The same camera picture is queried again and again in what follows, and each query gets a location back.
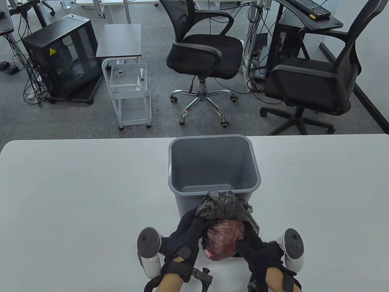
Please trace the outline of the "person's right hand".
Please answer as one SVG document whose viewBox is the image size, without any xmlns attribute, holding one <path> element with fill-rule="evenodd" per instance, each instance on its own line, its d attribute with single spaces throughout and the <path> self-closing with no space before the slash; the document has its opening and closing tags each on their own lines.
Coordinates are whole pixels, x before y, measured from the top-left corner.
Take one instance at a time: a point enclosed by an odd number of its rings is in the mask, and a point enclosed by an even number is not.
<svg viewBox="0 0 389 292">
<path fill-rule="evenodd" d="M 246 260 L 257 286 L 283 291 L 284 268 L 278 245 L 263 242 L 250 223 L 244 222 L 244 237 L 236 241 L 238 254 Z"/>
</svg>

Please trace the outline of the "person's left hand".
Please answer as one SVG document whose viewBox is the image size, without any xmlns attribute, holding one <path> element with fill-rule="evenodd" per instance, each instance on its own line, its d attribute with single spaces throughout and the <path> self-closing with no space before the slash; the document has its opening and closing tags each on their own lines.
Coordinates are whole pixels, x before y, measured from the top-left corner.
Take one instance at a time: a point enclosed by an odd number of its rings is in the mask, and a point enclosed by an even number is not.
<svg viewBox="0 0 389 292">
<path fill-rule="evenodd" d="M 170 236 L 162 238 L 160 253 L 164 256 L 161 274 L 173 271 L 189 282 L 198 257 L 199 240 L 206 230 L 204 218 L 196 215 L 197 207 L 182 216 L 179 225 Z"/>
</svg>

